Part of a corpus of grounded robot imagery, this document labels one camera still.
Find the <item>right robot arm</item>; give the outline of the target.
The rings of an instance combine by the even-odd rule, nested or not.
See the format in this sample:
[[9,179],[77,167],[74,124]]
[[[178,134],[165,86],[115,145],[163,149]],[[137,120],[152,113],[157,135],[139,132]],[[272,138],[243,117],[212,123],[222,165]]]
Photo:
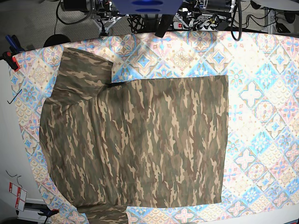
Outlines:
[[[65,22],[58,15],[59,9],[64,12],[80,11],[85,17],[79,21]],[[60,0],[56,8],[57,21],[64,25],[74,25],[91,19],[98,27],[100,36],[109,36],[109,29],[123,16],[110,0]]]

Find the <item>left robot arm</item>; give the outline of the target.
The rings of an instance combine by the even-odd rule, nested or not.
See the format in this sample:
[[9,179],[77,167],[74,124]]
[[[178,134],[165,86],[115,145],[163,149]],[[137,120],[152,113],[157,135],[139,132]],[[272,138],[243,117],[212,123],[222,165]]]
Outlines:
[[175,14],[179,29],[217,31],[230,28],[235,41],[242,37],[242,6],[239,0],[184,0]]

